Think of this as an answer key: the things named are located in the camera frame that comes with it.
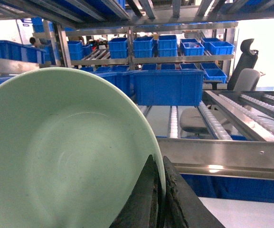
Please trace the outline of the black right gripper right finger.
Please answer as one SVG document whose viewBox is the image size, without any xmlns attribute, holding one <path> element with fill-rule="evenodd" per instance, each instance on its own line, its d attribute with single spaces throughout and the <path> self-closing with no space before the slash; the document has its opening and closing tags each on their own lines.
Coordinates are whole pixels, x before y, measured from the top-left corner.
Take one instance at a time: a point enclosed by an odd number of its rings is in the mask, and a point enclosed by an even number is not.
<svg viewBox="0 0 274 228">
<path fill-rule="evenodd" d="M 166 228 L 223 228 L 204 206 L 167 156 L 163 157 L 166 177 Z"/>
</svg>

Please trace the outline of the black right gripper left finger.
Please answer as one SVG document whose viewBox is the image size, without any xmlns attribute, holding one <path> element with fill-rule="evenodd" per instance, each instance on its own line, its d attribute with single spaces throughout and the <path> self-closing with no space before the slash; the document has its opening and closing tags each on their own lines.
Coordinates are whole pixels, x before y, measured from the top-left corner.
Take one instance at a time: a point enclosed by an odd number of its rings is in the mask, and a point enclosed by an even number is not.
<svg viewBox="0 0 274 228">
<path fill-rule="evenodd" d="M 138 180 L 111 228 L 157 228 L 161 217 L 161 182 L 158 167 L 149 155 Z"/>
</svg>

